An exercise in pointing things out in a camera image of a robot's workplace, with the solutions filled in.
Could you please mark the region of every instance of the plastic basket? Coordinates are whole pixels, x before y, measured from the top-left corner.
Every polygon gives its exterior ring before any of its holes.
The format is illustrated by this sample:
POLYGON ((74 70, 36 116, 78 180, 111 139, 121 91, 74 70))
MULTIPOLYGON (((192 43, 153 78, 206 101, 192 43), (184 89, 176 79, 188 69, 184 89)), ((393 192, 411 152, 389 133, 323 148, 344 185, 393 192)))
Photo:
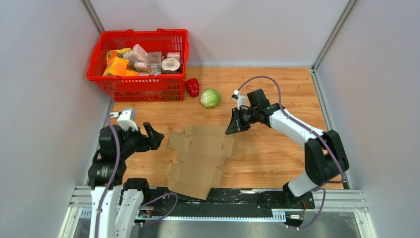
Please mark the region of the plastic basket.
POLYGON ((105 31, 96 44, 87 78, 95 82, 116 102, 182 101, 189 55, 188 31, 185 29, 157 31, 105 31), (181 53, 181 74, 149 76, 102 76, 106 68, 106 53, 131 48, 139 44, 147 52, 181 53))

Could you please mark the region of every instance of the red bell pepper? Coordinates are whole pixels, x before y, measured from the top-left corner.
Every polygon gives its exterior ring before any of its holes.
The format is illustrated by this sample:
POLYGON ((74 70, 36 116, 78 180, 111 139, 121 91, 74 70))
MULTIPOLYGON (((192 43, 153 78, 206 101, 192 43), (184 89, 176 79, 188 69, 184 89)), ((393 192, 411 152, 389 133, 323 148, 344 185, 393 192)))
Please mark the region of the red bell pepper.
POLYGON ((185 81, 185 87, 192 98, 195 98, 200 93, 200 85, 196 78, 185 81))

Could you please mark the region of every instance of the cabbage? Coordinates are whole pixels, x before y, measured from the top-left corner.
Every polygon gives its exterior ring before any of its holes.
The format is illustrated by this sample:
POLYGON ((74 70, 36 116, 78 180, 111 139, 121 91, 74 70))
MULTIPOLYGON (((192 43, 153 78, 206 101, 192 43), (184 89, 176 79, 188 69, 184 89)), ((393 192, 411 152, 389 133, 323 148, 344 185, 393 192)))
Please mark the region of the cabbage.
POLYGON ((207 89, 201 94, 200 101, 206 108, 214 108, 220 102, 220 95, 214 89, 207 89))

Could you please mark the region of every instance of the flattened cardboard box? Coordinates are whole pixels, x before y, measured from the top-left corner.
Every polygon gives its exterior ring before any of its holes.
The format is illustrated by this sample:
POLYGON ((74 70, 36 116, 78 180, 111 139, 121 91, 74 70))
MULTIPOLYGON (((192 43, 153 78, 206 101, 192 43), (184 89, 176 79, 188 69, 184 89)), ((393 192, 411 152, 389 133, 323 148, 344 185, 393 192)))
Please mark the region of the flattened cardboard box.
POLYGON ((206 199, 210 188, 220 185, 226 157, 236 154, 236 141, 225 135, 225 126, 187 126, 185 134, 174 131, 168 148, 178 151, 167 181, 169 190, 206 199))

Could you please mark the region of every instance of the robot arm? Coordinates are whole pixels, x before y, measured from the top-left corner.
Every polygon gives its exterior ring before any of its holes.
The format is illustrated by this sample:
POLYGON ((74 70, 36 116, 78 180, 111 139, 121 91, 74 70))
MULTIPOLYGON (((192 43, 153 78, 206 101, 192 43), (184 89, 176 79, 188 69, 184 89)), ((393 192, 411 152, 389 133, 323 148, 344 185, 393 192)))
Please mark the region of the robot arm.
POLYGON ((113 136, 110 129, 111 125, 100 131, 100 148, 88 170, 88 185, 91 187, 93 213, 90 238, 95 237, 95 228, 98 230, 97 237, 100 238, 130 237, 138 208, 144 200, 149 200, 149 184, 145 178, 129 178, 124 183, 121 193, 122 179, 127 169, 125 161, 135 152, 157 150, 164 138, 164 135, 156 132, 148 122, 143 123, 148 136, 143 135, 134 122, 135 114, 136 112, 133 109, 124 109, 120 113, 112 113, 114 117, 118 117, 119 125, 113 126, 118 138, 113 136), (110 181, 116 165, 116 139, 120 144, 120 160, 114 179, 110 181), (110 186, 107 191, 105 185, 108 182, 110 182, 110 186), (99 208, 100 199, 104 192, 106 192, 105 198, 101 208, 99 208), (121 208, 117 215, 117 200, 120 194, 122 195, 121 208))
POLYGON ((270 104, 265 97, 262 89, 247 94, 250 106, 245 106, 246 98, 235 90, 232 99, 238 103, 237 107, 232 109, 232 120, 226 130, 226 134, 238 133, 251 128, 251 124, 260 122, 273 129, 281 131, 293 139, 305 150, 305 171, 296 179, 286 183, 283 186, 284 200, 287 203, 293 203, 310 192, 314 188, 328 182, 333 177, 340 174, 337 166, 333 162, 331 155, 324 154, 323 144, 316 137, 315 133, 320 135, 334 153, 341 169, 343 171, 349 168, 346 154, 338 133, 334 130, 324 132, 318 128, 312 127, 292 114, 278 103, 270 104), (291 118, 296 119, 301 124, 309 128, 303 128, 291 118))

